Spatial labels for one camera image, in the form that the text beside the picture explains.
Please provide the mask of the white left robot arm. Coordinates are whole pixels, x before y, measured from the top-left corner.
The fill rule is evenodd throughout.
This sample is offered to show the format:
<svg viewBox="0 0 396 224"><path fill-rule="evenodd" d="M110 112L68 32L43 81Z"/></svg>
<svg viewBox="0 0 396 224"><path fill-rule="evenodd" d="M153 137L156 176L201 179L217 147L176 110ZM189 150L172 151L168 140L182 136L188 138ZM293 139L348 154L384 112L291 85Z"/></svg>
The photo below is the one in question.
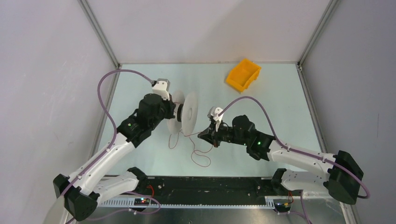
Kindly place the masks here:
<svg viewBox="0 0 396 224"><path fill-rule="evenodd" d="M175 118L176 104L170 94L150 93L140 100L138 108L115 128L111 140L84 165L69 175L58 174L53 180L61 210L72 216L72 221L83 221L104 200L133 191L143 194L148 182L131 171L115 180L101 179L125 155L135 150L151 136L164 120Z"/></svg>

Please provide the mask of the aluminium frame post left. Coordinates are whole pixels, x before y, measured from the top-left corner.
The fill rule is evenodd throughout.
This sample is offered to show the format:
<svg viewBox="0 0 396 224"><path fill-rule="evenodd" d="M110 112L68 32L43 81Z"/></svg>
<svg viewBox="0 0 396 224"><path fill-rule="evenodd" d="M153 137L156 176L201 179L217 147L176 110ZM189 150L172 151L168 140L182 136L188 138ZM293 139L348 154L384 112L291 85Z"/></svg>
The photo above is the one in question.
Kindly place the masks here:
<svg viewBox="0 0 396 224"><path fill-rule="evenodd" d="M94 33L96 34L100 44L102 45L106 55L110 59L112 65L114 68L119 68L120 63L119 60L117 59L94 11L92 10L89 1L87 0L78 0L78 3L80 4L85 16L87 17L88 22L90 23Z"/></svg>

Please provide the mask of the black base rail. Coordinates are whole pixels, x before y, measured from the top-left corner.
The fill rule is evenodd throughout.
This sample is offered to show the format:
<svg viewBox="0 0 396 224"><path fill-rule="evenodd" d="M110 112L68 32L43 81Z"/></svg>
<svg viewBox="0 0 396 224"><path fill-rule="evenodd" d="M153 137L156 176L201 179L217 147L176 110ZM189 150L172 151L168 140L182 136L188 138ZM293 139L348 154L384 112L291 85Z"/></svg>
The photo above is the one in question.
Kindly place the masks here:
<svg viewBox="0 0 396 224"><path fill-rule="evenodd" d="M261 177L166 177L140 180L135 193L160 202L259 203L267 196L287 196L288 190Z"/></svg>

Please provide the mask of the aluminium frame post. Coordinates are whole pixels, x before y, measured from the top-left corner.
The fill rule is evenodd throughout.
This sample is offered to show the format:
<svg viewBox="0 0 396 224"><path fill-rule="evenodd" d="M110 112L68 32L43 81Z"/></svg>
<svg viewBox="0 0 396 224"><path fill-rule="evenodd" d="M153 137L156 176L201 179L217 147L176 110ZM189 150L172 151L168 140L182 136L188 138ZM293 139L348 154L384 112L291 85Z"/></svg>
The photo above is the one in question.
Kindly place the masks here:
<svg viewBox="0 0 396 224"><path fill-rule="evenodd" d="M329 23L332 15L335 13L340 2L341 2L340 0L331 0L327 4L325 11L323 12L317 26L314 29L313 34L309 38L309 41L308 41L307 45L305 46L305 48L297 62L298 68L300 70L302 70L307 57L309 56L309 54L312 51L312 49L314 48L315 44L319 40L321 34L323 33L326 25Z"/></svg>
<svg viewBox="0 0 396 224"><path fill-rule="evenodd" d="M94 11L92 10L89 1L87 0L78 0L78 3L80 4L85 16L87 17L88 22L90 23L94 33L96 34L100 44L102 45L106 55L110 59L112 65L114 68L119 68L120 63L119 60L117 59Z"/></svg>

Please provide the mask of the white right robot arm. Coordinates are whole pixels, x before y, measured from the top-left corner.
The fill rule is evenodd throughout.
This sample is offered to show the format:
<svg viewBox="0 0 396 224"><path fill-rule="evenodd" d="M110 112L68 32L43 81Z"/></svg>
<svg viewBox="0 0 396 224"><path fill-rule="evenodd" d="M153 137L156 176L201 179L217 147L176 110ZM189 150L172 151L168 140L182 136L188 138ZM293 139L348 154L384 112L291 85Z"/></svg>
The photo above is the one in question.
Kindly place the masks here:
<svg viewBox="0 0 396 224"><path fill-rule="evenodd" d="M210 117L210 125L198 138L214 147L221 142L243 145L255 160L275 161L303 169L303 173L278 169L273 175L272 190L277 195L288 191L327 191L335 200L355 205L359 195L363 171L348 152L320 153L281 144L277 139L256 130L246 115L232 120L231 126Z"/></svg>

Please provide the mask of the white perforated cable spool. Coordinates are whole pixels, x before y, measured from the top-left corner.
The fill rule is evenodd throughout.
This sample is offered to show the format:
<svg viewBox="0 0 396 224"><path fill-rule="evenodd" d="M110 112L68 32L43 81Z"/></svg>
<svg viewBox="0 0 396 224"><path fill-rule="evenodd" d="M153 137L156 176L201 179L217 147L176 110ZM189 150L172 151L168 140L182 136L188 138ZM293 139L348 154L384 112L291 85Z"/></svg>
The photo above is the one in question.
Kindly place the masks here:
<svg viewBox="0 0 396 224"><path fill-rule="evenodd" d="M172 102L176 104L173 111L175 116L167 120L167 127L171 134L182 131L185 136L193 133L197 121L198 98L195 92L190 92L186 97L180 90L172 95Z"/></svg>

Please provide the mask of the aluminium frame post right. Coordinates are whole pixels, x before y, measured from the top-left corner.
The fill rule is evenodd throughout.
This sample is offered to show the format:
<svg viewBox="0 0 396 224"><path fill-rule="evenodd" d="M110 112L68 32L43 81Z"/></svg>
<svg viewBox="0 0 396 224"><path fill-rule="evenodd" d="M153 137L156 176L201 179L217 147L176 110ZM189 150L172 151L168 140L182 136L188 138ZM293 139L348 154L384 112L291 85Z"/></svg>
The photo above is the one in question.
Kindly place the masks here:
<svg viewBox="0 0 396 224"><path fill-rule="evenodd" d="M314 29L313 34L309 38L309 41L308 41L307 45L305 46L305 48L297 62L298 68L300 70L302 70L307 57L309 56L309 54L312 51L312 49L314 48L315 44L319 40L321 34L323 33L326 25L329 23L332 15L335 13L340 2L341 2L340 0L331 0L327 4L325 11L323 12L317 26Z"/></svg>

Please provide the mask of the yellow plastic bin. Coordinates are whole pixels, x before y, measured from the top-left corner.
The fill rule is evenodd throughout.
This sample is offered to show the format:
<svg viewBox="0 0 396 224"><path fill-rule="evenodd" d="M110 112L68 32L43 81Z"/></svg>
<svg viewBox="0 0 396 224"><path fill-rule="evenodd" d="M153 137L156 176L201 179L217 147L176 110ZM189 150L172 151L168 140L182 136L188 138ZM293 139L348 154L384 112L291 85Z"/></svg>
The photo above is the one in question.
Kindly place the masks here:
<svg viewBox="0 0 396 224"><path fill-rule="evenodd" d="M249 88L261 71L261 66L254 62L243 59L228 73L225 82L236 91L242 93Z"/></svg>

